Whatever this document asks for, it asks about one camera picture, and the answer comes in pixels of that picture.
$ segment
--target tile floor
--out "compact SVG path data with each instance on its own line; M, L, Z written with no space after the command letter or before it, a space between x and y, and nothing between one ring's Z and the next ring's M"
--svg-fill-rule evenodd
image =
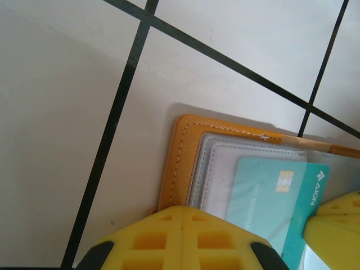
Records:
M144 217L158 200L182 114L297 135L344 6L149 0L143 13L145 0L108 2L0 0L0 239L7 243L0 267L66 268L98 238ZM149 27L139 19L149 22L154 11L141 56L127 62L138 28L144 37ZM303 137L360 149L359 26L360 4L350 1L314 101L330 118L310 114ZM224 61L211 57L214 50ZM236 72L229 59L250 71ZM100 142L111 142L111 132L103 136L109 113L125 98L119 122L112 115L121 109L110 114L117 128L106 157ZM78 252L63 259L90 175L100 182L84 207L82 237L80 229L70 239Z

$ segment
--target yellow foam block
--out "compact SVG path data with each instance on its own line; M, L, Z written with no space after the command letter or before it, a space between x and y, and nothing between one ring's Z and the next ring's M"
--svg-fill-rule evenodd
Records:
M254 243L260 248L254 249ZM287 269L269 247L265 239L224 220L174 206L103 238L78 267L97 263L101 270L263 270L262 265ZM272 260L268 267L267 259L274 254L283 265L273 265Z
M313 217L304 239L331 269L360 269L360 215Z
M360 192L352 192L320 206L317 215L360 214Z

